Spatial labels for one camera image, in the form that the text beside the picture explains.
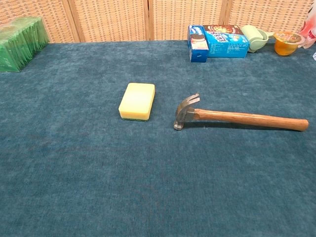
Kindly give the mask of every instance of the blue box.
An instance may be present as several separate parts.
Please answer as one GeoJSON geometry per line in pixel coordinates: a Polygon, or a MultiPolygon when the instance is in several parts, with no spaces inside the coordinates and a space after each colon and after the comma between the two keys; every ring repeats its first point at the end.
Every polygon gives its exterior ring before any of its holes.
{"type": "Polygon", "coordinates": [[[208,57],[244,58],[249,41],[236,25],[204,25],[208,57]]]}
{"type": "Polygon", "coordinates": [[[205,63],[207,61],[208,46],[203,26],[188,26],[188,47],[191,62],[205,63]]]}

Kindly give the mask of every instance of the yellow sponge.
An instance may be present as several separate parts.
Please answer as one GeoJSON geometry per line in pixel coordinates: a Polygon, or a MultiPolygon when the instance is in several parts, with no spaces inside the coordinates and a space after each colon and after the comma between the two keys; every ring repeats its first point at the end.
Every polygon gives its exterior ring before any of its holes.
{"type": "Polygon", "coordinates": [[[122,119],[148,120],[155,96],[155,85],[128,84],[118,111],[122,119]]]}

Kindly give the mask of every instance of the plastic bag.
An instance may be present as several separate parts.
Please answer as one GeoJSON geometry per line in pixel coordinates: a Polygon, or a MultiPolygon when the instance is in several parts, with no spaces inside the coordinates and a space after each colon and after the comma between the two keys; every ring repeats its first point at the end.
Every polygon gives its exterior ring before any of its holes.
{"type": "Polygon", "coordinates": [[[304,48],[311,47],[316,41],[316,0],[312,3],[299,34],[304,36],[306,39],[305,42],[300,45],[304,48]]]}

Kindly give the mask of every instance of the plastic cup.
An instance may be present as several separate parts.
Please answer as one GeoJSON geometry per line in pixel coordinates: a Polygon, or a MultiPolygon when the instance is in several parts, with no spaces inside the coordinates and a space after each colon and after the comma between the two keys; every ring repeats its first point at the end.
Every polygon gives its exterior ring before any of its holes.
{"type": "Polygon", "coordinates": [[[298,45],[305,41],[303,36],[293,32],[276,32],[273,36],[276,38],[275,52],[281,56],[295,52],[298,45]]]}

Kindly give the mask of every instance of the hammer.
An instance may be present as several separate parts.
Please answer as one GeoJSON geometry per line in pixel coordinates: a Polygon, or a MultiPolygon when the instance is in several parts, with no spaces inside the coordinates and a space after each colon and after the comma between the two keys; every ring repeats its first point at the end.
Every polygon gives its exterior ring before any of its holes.
{"type": "Polygon", "coordinates": [[[278,127],[298,131],[304,131],[308,127],[308,121],[306,119],[201,110],[191,107],[191,105],[199,101],[199,94],[195,94],[189,96],[181,102],[177,108],[176,120],[173,124],[173,128],[175,130],[182,130],[184,122],[192,120],[220,120],[265,127],[278,127]]]}

